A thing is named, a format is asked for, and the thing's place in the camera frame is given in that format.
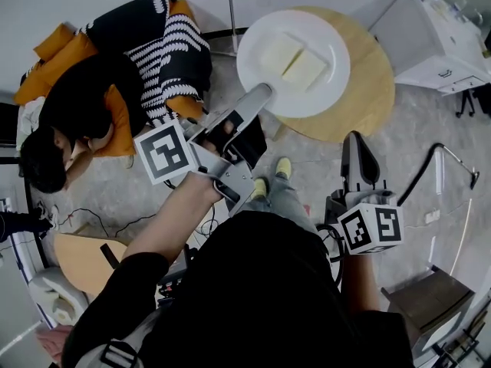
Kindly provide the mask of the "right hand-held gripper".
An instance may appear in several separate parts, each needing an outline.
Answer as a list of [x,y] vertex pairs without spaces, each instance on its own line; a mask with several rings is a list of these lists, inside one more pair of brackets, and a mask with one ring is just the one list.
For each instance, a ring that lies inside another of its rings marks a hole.
[[352,169],[373,189],[387,189],[386,159],[361,133],[344,139],[341,177],[346,194],[338,190],[326,198],[325,224],[344,242],[350,255],[374,254],[404,243],[404,214],[395,194],[387,190],[350,192]]

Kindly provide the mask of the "round white plate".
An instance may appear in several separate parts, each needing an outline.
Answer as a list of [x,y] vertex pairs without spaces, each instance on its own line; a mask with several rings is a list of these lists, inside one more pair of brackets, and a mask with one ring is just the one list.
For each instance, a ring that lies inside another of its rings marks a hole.
[[[302,43],[302,51],[308,50],[329,63],[329,69],[305,92],[259,63],[265,45],[277,33],[289,35]],[[239,42],[236,66],[244,90],[261,83],[269,85],[272,97],[266,110],[287,118],[311,117],[333,106],[344,93],[351,71],[347,46],[334,27],[316,15],[296,10],[273,12],[250,26]]]

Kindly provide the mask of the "person's right forearm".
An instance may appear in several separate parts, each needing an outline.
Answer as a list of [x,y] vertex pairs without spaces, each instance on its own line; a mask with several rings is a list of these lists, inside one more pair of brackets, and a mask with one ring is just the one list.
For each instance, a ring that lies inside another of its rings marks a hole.
[[341,296],[350,314],[380,310],[370,255],[348,255],[343,260]]

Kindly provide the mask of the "person's right yellow shoe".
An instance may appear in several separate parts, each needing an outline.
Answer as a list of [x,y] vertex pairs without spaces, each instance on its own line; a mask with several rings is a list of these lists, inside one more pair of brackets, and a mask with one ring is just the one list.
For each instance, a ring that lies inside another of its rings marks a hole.
[[289,180],[292,175],[292,164],[288,157],[280,158],[275,167],[275,176]]

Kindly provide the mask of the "person's yellow shoe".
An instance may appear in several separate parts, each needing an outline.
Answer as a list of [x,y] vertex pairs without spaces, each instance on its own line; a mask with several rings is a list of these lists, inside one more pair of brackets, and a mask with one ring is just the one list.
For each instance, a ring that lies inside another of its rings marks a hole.
[[292,164],[288,157],[280,158],[275,167],[275,176],[289,180],[292,175]]
[[265,199],[269,192],[269,183],[265,177],[254,180],[254,189],[250,196],[251,200]]

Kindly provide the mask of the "person's left yellow shoe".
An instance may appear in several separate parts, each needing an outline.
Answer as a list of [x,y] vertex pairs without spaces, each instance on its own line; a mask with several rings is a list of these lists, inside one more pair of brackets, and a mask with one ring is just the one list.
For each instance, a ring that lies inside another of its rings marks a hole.
[[269,192],[269,183],[265,177],[254,180],[254,189],[250,196],[251,200],[265,199]]

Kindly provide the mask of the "person's grey jeans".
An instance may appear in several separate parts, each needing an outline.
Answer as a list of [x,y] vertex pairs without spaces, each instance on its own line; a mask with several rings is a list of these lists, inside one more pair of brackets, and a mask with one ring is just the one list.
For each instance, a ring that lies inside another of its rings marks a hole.
[[270,186],[266,187],[266,194],[252,196],[242,210],[269,212],[294,222],[308,232],[317,233],[313,221],[284,174],[275,175]]

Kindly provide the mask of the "thin metal pole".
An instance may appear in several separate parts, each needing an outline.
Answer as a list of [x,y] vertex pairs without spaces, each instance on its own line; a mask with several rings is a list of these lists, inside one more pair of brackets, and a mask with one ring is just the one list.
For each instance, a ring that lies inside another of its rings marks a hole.
[[232,30],[232,48],[233,48],[233,54],[236,56],[238,51],[238,35],[236,32],[234,4],[233,4],[233,0],[228,0],[228,2],[229,2],[229,16],[230,16],[231,30]]

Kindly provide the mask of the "black office chair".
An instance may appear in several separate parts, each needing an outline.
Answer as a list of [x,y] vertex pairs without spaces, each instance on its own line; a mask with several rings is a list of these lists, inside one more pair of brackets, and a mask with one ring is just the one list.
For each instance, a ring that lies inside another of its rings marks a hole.
[[469,116],[473,117],[475,114],[475,107],[473,100],[476,99],[485,115],[491,118],[491,84],[478,87],[475,90],[465,90],[462,92],[461,108],[456,112],[456,117],[460,118],[466,106],[469,106]]

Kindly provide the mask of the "dark wooden cabinet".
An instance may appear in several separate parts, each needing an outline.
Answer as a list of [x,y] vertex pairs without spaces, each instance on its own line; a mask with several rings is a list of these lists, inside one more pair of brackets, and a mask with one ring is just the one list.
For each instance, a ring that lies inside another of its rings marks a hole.
[[388,299],[388,310],[405,320],[413,358],[424,355],[461,324],[475,292],[436,266],[431,273],[407,286],[381,293]]

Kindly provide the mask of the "person's black top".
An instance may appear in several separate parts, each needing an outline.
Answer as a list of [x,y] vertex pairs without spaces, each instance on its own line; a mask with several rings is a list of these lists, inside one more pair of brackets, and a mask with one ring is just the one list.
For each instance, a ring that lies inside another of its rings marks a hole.
[[197,252],[140,358],[144,368],[413,368],[401,315],[350,315],[321,239],[250,211]]

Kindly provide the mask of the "black equipment box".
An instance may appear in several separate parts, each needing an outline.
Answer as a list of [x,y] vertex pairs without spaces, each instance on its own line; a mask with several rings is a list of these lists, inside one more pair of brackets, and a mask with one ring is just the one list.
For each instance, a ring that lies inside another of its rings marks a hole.
[[175,298],[176,290],[197,252],[198,248],[185,245],[177,259],[170,265],[166,275],[157,284],[156,302],[158,307],[168,305]]

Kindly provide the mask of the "black phone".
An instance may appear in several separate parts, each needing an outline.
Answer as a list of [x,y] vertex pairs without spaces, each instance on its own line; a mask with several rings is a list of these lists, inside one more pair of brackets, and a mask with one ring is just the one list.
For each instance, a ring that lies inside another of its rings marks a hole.
[[117,258],[117,256],[114,254],[114,252],[111,250],[110,246],[107,243],[102,244],[100,246],[100,250],[110,267],[115,270],[119,264],[120,260]]

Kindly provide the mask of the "black metal rack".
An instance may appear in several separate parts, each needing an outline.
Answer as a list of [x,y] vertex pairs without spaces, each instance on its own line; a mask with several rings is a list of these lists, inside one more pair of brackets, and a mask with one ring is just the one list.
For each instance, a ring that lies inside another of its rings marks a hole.
[[451,343],[440,348],[431,368],[491,368],[491,312],[475,317]]

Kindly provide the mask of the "small light wooden table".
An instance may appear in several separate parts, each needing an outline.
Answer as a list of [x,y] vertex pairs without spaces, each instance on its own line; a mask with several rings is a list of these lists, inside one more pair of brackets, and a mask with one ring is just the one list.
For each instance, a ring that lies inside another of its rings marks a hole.
[[78,290],[93,297],[104,289],[114,270],[101,253],[107,243],[121,261],[127,246],[120,241],[72,234],[56,234],[54,252],[64,276]]

